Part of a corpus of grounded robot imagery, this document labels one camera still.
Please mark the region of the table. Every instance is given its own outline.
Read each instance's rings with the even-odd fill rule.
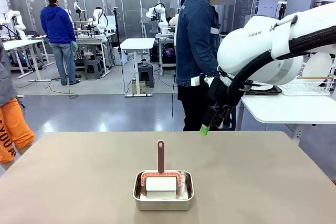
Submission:
[[[106,58],[105,58],[105,49],[104,45],[106,42],[109,43],[108,38],[113,36],[116,33],[106,34],[106,35],[95,35],[95,37],[91,38],[89,35],[79,35],[76,38],[76,43],[78,45],[93,45],[93,46],[101,46],[102,56],[103,56],[103,64],[104,64],[104,74],[101,76],[102,78],[109,74],[110,70],[106,67]]]
[[[51,81],[50,79],[41,79],[41,75],[40,75],[39,70],[38,70],[33,45],[35,46],[37,54],[40,55],[39,48],[37,47],[37,44],[40,43],[40,42],[43,43],[43,40],[41,40],[41,39],[26,39],[26,40],[11,40],[11,41],[4,42],[4,48],[5,48],[6,51],[12,50],[12,49],[15,49],[15,51],[16,51],[20,47],[25,47],[25,46],[29,47],[29,51],[30,51],[30,54],[32,56],[32,60],[33,60],[33,64],[34,64],[34,68],[35,68],[35,72],[36,72],[36,76],[37,76],[37,79],[29,80],[30,82],[33,82],[33,81]],[[23,50],[23,52],[25,54],[26,59],[28,60],[28,57],[26,55],[26,51]],[[18,61],[19,67],[20,67],[21,74],[22,74],[18,78],[22,78],[23,76],[31,74],[32,72],[24,73],[23,68],[22,68],[22,64],[21,64],[21,60],[19,58],[19,55],[18,55],[17,51],[15,52],[15,54],[16,54],[16,58],[17,58],[17,61]]]
[[[162,40],[168,43],[174,43],[174,34],[168,36],[162,36],[161,34],[156,34],[155,38],[159,40],[159,64],[160,64],[160,76],[163,76],[164,67],[176,67],[175,63],[162,63]]]
[[[156,168],[158,139],[166,140],[166,169],[193,176],[189,211],[135,207],[135,176]],[[3,224],[336,220],[335,185],[283,132],[47,133],[0,178],[0,195]]]
[[[336,101],[325,96],[245,95],[238,107],[237,130],[244,107],[261,123],[294,124],[293,140],[299,144],[307,124],[336,124]]]
[[[47,37],[47,35],[41,35],[41,36],[37,36],[37,37],[32,37],[31,35],[28,35],[27,37],[28,37],[28,39],[44,39],[44,38]],[[54,62],[49,62],[48,53],[47,53],[47,50],[46,50],[46,46],[44,45],[44,41],[42,42],[42,46],[43,46],[43,51],[44,51],[44,54],[45,54],[46,60],[47,60],[47,64],[45,66],[49,66],[49,65],[54,64]]]
[[[120,44],[121,50],[133,50],[134,52],[134,68],[135,68],[135,82],[136,82],[136,94],[126,94],[125,97],[151,97],[153,94],[140,94],[140,80],[139,80],[139,71],[138,71],[138,51],[141,54],[142,50],[153,48],[155,39],[146,38],[146,39],[126,39],[123,43]]]

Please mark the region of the black pants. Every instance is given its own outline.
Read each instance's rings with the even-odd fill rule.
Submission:
[[[202,119],[210,102],[207,98],[207,86],[184,87],[177,86],[177,99],[184,109],[183,131],[199,131]]]

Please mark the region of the floor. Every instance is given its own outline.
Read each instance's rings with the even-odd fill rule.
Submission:
[[[54,61],[53,57],[49,57],[50,62]],[[172,85],[174,82],[174,70],[165,70],[165,74],[160,77],[159,66],[153,63],[155,86],[152,89],[147,89],[147,93],[171,93]],[[83,94],[125,94],[132,93],[132,87],[129,85],[129,90],[127,91],[128,83],[134,76],[134,62],[133,60],[128,61],[124,67],[124,81],[122,79],[122,68],[121,66],[114,66],[110,73],[104,78],[99,80],[96,79],[85,79],[84,71],[76,71],[76,73],[82,75],[80,78],[81,83],[71,86],[71,93],[83,95]],[[60,81],[52,82],[28,82],[30,79],[35,79],[36,74],[31,73],[21,79],[17,79],[20,72],[12,73],[12,79],[14,86],[17,88],[19,94],[22,95],[60,95],[58,92],[69,93],[69,86],[62,86]],[[59,77],[56,64],[47,66],[45,69],[40,71],[42,79],[54,79]]]
[[[172,94],[149,98],[125,98],[123,95],[32,95],[23,98],[26,122],[36,133],[36,141],[46,132],[57,131],[171,131]],[[183,128],[183,108],[173,95],[174,130]],[[286,125],[262,124],[246,110],[245,131],[284,131]],[[300,142],[301,149],[329,176],[336,177],[336,125],[308,125]]]

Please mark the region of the blue jacket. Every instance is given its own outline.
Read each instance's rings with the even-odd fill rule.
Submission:
[[[186,0],[176,33],[176,84],[190,86],[200,73],[216,72],[218,14],[209,0]]]
[[[41,10],[41,24],[50,43],[70,44],[76,41],[69,15],[61,7],[50,4]]]

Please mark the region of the orange pants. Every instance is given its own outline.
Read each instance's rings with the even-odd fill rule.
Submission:
[[[0,162],[10,162],[17,150],[34,141],[34,133],[26,124],[20,105],[16,98],[0,107]]]

